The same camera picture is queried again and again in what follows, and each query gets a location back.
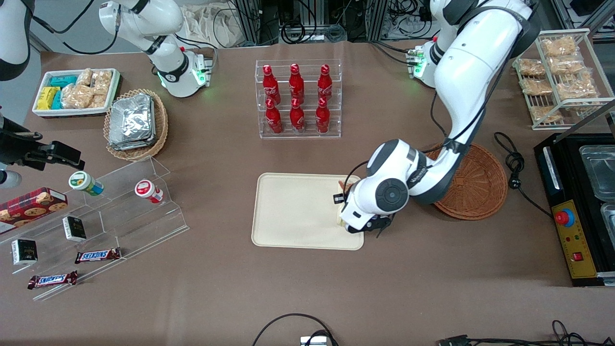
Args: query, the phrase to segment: wicker basket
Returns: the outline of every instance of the wicker basket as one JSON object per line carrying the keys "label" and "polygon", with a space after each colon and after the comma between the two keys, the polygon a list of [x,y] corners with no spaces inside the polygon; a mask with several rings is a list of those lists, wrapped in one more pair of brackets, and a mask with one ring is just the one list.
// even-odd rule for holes
{"label": "wicker basket", "polygon": [[[119,159],[139,161],[147,156],[154,156],[158,154],[158,152],[162,149],[162,146],[164,146],[164,142],[167,140],[167,134],[169,133],[169,119],[167,117],[167,110],[164,108],[160,97],[158,97],[155,92],[144,89],[131,90],[120,95],[118,99],[126,99],[140,93],[147,94],[154,99],[154,117],[156,118],[156,135],[158,136],[158,140],[151,147],[129,149],[124,151],[114,150],[111,146],[107,145],[107,151]],[[107,110],[107,114],[105,115],[105,126],[103,128],[103,135],[107,141],[109,141],[110,117],[111,109]]]}
{"label": "wicker basket", "polygon": [[[435,159],[440,150],[427,153]],[[504,204],[508,183],[502,165],[487,149],[472,144],[461,160],[448,192],[434,203],[447,215],[462,220],[482,220]]]}

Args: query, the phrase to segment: beige tray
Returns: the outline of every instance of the beige tray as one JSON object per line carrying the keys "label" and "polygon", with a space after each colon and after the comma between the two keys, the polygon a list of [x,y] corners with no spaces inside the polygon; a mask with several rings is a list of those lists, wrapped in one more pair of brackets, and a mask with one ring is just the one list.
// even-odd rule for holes
{"label": "beige tray", "polygon": [[[264,173],[258,178],[252,223],[257,246],[359,250],[363,233],[348,233],[337,224],[345,175]],[[349,182],[359,178],[351,176]]]}

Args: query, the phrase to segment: black machine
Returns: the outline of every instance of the black machine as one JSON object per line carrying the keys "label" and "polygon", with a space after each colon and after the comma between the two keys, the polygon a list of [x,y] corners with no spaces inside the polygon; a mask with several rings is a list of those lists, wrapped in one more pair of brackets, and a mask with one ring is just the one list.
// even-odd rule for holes
{"label": "black machine", "polygon": [[534,154],[573,286],[615,286],[615,139],[556,136]]}
{"label": "black machine", "polygon": [[48,145],[38,142],[42,135],[0,114],[0,163],[28,166],[42,171],[47,163],[59,163],[82,171],[81,152],[56,140]]}

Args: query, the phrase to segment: acrylic display shelf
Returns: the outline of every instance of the acrylic display shelf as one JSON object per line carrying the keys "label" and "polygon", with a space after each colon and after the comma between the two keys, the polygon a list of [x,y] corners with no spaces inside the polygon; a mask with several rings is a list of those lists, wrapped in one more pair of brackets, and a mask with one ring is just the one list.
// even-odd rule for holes
{"label": "acrylic display shelf", "polygon": [[[305,101],[301,105],[305,113],[306,130],[302,134],[296,134],[290,124],[290,90],[288,79],[290,78],[290,65],[298,64],[301,76],[305,82]],[[333,81],[331,99],[328,102],[331,118],[329,131],[320,134],[316,131],[315,111],[318,107],[318,78],[320,67],[329,65],[329,75]],[[282,117],[284,131],[275,134],[267,124],[265,117],[265,91],[263,89],[263,66],[270,65],[273,75],[276,77],[282,101],[277,105]],[[255,70],[256,85],[256,112],[258,113],[258,133],[262,139],[316,139],[316,138],[340,138],[342,136],[342,64],[340,59],[313,59],[313,60],[257,60]]]}
{"label": "acrylic display shelf", "polygon": [[[12,266],[13,274],[23,278],[24,293],[29,292],[26,286],[33,275],[60,275],[77,270],[79,278],[75,286],[64,284],[31,291],[34,300],[45,300],[69,288],[78,288],[97,274],[188,230],[181,209],[171,200],[163,180],[167,174],[168,169],[147,157],[98,178],[105,190],[96,197],[77,190],[67,192],[67,208],[10,231],[12,237],[0,242],[0,253],[4,254],[2,265]],[[154,204],[135,194],[135,185],[141,179],[149,179],[163,191],[160,203]],[[66,239],[62,225],[66,215],[83,221],[85,241]],[[18,238],[36,242],[38,261],[35,264],[13,265],[11,242]],[[77,252],[112,247],[121,248],[120,259],[74,263]]]}

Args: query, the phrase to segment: small black box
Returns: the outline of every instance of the small black box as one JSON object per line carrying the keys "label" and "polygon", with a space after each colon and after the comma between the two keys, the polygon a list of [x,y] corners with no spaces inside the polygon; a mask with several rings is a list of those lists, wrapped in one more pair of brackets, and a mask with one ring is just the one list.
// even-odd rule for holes
{"label": "small black box", "polygon": [[34,264],[38,260],[35,241],[16,239],[10,245],[13,249],[13,264]]}
{"label": "small black box", "polygon": [[66,239],[72,241],[85,240],[85,229],[83,228],[83,222],[81,222],[81,219],[77,219],[74,216],[67,216],[62,219],[62,223],[64,224],[64,234],[66,235]]}

